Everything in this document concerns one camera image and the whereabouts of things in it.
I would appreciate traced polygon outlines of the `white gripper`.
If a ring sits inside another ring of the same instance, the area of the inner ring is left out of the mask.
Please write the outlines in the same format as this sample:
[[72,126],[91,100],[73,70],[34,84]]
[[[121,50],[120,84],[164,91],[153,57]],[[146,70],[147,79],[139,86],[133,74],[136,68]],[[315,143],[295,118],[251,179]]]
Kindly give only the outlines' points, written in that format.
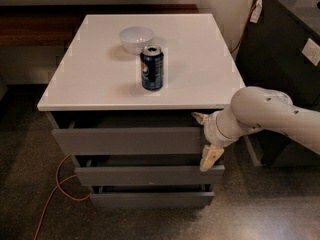
[[200,161],[200,170],[208,171],[221,158],[224,148],[230,144],[230,140],[225,137],[217,126],[218,113],[214,112],[210,115],[192,112],[192,117],[200,124],[204,125],[204,135],[212,145],[205,145],[202,151]]

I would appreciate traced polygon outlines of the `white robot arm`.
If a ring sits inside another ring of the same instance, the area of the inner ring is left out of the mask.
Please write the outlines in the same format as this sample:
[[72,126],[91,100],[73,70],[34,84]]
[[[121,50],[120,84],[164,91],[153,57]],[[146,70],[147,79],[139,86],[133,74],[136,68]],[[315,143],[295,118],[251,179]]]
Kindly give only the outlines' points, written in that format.
[[297,107],[280,91],[249,86],[239,89],[223,110],[193,112],[203,126],[204,146],[200,170],[206,172],[220,159],[224,148],[240,137],[262,130],[280,133],[320,154],[320,112]]

